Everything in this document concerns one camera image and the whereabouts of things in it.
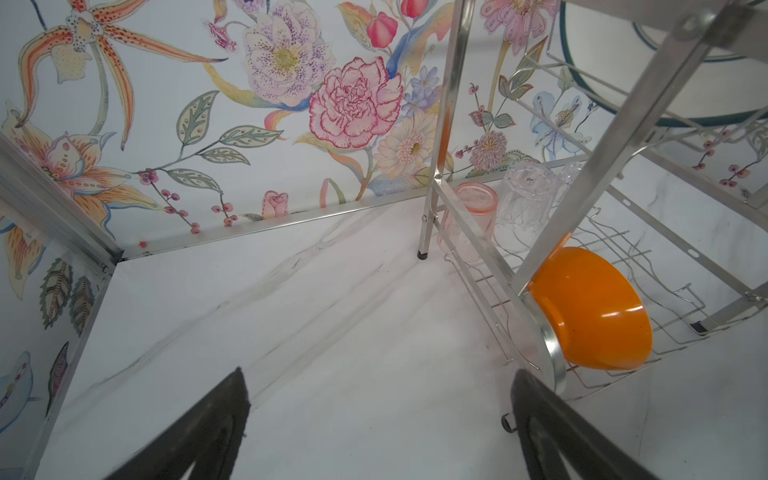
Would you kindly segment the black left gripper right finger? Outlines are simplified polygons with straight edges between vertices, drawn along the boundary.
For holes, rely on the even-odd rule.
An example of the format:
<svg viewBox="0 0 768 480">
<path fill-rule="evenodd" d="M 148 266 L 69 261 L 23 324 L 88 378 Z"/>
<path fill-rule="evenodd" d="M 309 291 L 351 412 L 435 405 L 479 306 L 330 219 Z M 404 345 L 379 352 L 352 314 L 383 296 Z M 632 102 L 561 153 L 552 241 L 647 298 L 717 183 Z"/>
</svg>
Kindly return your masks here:
<svg viewBox="0 0 768 480">
<path fill-rule="evenodd" d="M 655 477 L 529 371 L 516 371 L 510 398 L 509 431 L 520 439 L 530 479 Z"/>
</svg>

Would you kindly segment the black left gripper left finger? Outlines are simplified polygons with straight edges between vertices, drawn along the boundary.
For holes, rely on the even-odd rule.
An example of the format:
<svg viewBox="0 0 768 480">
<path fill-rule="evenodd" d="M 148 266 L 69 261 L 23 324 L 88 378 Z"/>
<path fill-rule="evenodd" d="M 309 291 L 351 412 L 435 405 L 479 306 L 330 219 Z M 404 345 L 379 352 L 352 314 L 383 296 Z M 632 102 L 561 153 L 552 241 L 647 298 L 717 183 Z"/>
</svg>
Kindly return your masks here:
<svg viewBox="0 0 768 480">
<path fill-rule="evenodd" d="M 228 479 L 244 438 L 250 403 L 236 368 L 110 479 Z"/>
</svg>

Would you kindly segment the orange bowl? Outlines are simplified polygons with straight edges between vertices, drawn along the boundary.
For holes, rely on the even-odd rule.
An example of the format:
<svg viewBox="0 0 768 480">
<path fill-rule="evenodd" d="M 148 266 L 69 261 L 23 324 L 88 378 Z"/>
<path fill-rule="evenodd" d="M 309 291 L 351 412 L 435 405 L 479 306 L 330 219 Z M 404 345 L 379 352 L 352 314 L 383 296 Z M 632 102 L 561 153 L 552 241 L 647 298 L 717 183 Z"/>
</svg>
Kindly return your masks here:
<svg viewBox="0 0 768 480">
<path fill-rule="evenodd" d="M 528 291 L 566 360 L 599 370 L 632 370 L 650 357 L 650 318 L 630 282 L 601 256 L 562 247 L 539 268 Z"/>
</svg>

